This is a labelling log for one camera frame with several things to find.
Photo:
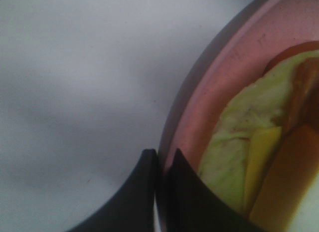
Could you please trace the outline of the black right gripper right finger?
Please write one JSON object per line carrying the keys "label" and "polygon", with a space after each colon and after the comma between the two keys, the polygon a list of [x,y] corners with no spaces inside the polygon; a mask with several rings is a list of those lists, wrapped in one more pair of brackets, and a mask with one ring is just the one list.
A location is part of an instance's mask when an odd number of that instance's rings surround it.
{"label": "black right gripper right finger", "polygon": [[253,232],[254,225],[234,212],[200,180],[178,149],[167,175],[166,232]]}

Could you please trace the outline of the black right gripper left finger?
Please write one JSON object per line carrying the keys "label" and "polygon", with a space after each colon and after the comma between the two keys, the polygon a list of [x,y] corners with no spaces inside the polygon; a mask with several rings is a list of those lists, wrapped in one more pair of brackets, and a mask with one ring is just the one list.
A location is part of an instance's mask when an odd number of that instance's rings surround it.
{"label": "black right gripper left finger", "polygon": [[120,189],[72,232],[153,232],[156,150],[145,149]]}

